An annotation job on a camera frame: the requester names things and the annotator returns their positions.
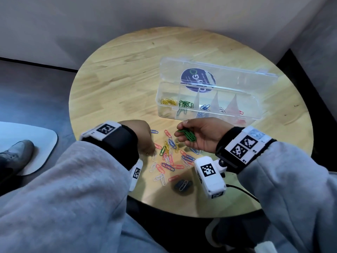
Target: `shoe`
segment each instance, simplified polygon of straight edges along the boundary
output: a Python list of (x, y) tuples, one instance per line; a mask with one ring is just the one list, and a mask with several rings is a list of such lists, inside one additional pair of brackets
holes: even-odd
[(0, 168), (11, 169), (10, 175), (18, 174), (31, 160), (34, 144), (30, 140), (22, 140), (0, 153), (0, 160), (5, 162)]
[(215, 248), (220, 248), (222, 245), (217, 242), (215, 232), (216, 228), (220, 222), (220, 218), (214, 218), (205, 229), (205, 236), (209, 244)]

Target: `wooden tabletop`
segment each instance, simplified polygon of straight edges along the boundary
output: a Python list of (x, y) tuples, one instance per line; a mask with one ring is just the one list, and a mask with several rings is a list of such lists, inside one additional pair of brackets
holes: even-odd
[[(272, 62), (228, 37), (179, 27), (145, 29), (120, 36), (84, 62), (74, 79), (69, 99), (70, 121), (76, 138), (106, 120), (142, 119), (159, 131), (153, 139), (163, 145), (167, 139), (164, 130), (173, 135), (180, 121), (157, 114), (155, 96), (162, 57), (183, 57), (248, 70), (266, 69), (277, 74), (278, 82), (264, 94), (256, 95), (263, 118), (252, 126), (311, 154), (313, 131), (308, 110), (294, 85)], [(179, 161), (179, 154), (174, 153), (173, 158)], [(162, 162), (159, 155), (156, 161)], [(145, 158), (137, 186), (130, 193), (145, 204), (170, 213), (203, 218), (236, 216), (261, 208), (235, 188), (228, 188), (224, 196), (206, 199), (194, 168), (166, 170), (167, 185), (162, 186), (160, 181), (153, 181), (159, 172), (149, 172), (152, 163), (151, 157)], [(193, 181), (193, 188), (186, 195), (178, 194), (173, 190), (174, 182), (167, 181), (176, 174)], [(224, 180), (242, 187), (232, 173), (227, 172)]]

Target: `gray sweatshirt sleeve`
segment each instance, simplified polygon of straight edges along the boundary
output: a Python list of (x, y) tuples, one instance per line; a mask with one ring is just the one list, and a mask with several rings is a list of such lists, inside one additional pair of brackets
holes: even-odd
[(0, 252), (116, 252), (130, 183), (106, 151), (75, 142), (0, 210)]
[(238, 179), (299, 252), (336, 252), (337, 179), (304, 151), (274, 142)]

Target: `white wall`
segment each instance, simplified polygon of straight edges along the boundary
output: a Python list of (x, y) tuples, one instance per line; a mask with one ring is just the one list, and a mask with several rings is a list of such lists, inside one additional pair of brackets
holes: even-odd
[(212, 30), (277, 62), (326, 0), (0, 0), (0, 57), (78, 69), (99, 46), (159, 26)]

